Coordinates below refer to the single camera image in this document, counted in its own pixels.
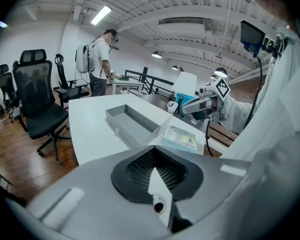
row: white desk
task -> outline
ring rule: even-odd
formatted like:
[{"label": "white desk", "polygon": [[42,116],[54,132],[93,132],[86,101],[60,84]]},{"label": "white desk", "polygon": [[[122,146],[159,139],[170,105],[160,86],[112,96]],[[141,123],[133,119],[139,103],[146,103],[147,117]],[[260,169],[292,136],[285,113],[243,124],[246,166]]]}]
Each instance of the white desk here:
[{"label": "white desk", "polygon": [[138,82],[138,81],[136,81],[134,79],[130,79],[128,81],[118,80],[117,78],[114,79],[114,81],[112,83],[112,95],[115,95],[116,86],[127,87],[128,88],[128,93],[129,93],[129,88],[138,87],[139,88],[139,95],[142,95],[143,83],[142,82]]},{"label": "white desk", "polygon": [[[79,98],[69,101],[72,143],[79,165],[131,148],[108,125],[105,110],[137,100],[140,100],[140,98],[130,93]],[[170,124],[195,134],[197,153],[203,154],[203,132],[176,117],[171,118]],[[155,138],[149,145],[159,144],[162,135]]]}]

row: white shirt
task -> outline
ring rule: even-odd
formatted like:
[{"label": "white shirt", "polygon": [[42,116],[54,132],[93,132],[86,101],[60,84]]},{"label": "white shirt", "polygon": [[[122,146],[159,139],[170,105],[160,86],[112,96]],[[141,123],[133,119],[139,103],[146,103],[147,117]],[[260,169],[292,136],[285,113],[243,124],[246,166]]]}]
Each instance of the white shirt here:
[{"label": "white shirt", "polygon": [[[252,120],[221,158],[251,161],[258,150],[272,148],[280,139],[295,131],[291,117],[279,97],[281,91],[299,70],[300,39],[289,29],[280,29],[279,33],[289,38],[285,51],[282,57],[278,57],[274,66],[269,67]],[[296,88],[294,87],[290,92],[296,92]],[[291,106],[294,110],[299,109],[297,102]],[[237,102],[228,97],[222,111],[227,120],[221,124],[230,130],[240,132],[250,109],[250,104]]]},{"label": "white shirt", "polygon": [[102,61],[110,61],[109,50],[110,46],[105,42],[104,38],[99,38],[96,40],[93,47],[93,61],[94,61],[94,71],[93,75],[99,79],[106,79],[104,70],[102,69]]}]

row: gray tray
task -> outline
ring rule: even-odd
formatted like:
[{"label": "gray tray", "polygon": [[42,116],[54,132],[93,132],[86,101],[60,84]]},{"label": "gray tray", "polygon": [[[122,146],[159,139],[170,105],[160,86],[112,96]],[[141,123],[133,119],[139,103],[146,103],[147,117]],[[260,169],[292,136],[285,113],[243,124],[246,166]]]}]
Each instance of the gray tray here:
[{"label": "gray tray", "polygon": [[105,113],[115,132],[133,147],[147,145],[157,136],[160,129],[159,125],[128,105],[110,108]]}]

